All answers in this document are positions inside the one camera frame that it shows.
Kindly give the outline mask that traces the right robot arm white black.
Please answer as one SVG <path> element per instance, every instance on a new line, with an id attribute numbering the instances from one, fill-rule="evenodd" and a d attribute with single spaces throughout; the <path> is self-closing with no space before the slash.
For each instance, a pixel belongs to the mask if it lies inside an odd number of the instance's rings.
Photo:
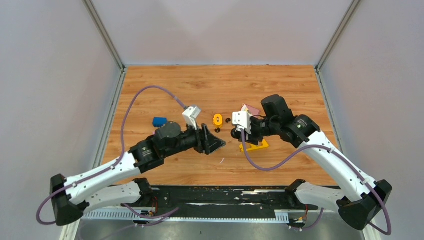
<path id="1" fill-rule="evenodd" d="M 265 137 L 278 136 L 291 144 L 296 153 L 305 153 L 318 163 L 338 185 L 338 189 L 332 189 L 298 179 L 287 188 L 286 204 L 292 209 L 314 205 L 330 210 L 359 231 L 372 225 L 374 217 L 383 212 L 387 225 L 383 233 L 391 235 L 392 223 L 386 207 L 393 189 L 391 184 L 375 180 L 355 166 L 310 117 L 294 115 L 283 97 L 268 96 L 261 105 L 264 116 L 256 117 L 246 111 L 232 114 L 232 136 L 243 145 L 257 145 Z"/>

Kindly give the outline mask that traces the black earbud charging case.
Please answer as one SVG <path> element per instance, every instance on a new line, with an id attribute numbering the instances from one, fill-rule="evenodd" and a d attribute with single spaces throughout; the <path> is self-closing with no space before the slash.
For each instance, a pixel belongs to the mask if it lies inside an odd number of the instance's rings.
<path id="1" fill-rule="evenodd" d="M 242 133 L 240 131 L 238 131 L 236 128 L 233 128 L 230 131 L 230 135 L 233 139 L 236 139 L 236 140 L 241 140 L 241 138 L 242 138 Z"/>

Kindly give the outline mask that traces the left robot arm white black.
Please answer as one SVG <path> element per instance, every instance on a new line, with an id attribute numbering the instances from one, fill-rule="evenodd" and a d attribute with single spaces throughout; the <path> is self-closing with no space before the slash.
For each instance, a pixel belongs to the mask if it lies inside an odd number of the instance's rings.
<path id="1" fill-rule="evenodd" d="M 142 207 L 153 201 L 148 181 L 135 179 L 115 185 L 123 179 L 143 174 L 165 163 L 165 158 L 193 149 L 210 155 L 226 142 L 214 136 L 206 124 L 182 131 L 176 122 L 168 122 L 145 140 L 132 146 L 117 159 L 88 172 L 65 177 L 57 174 L 50 179 L 54 224 L 71 224 L 88 212 L 114 204 L 138 203 Z"/>

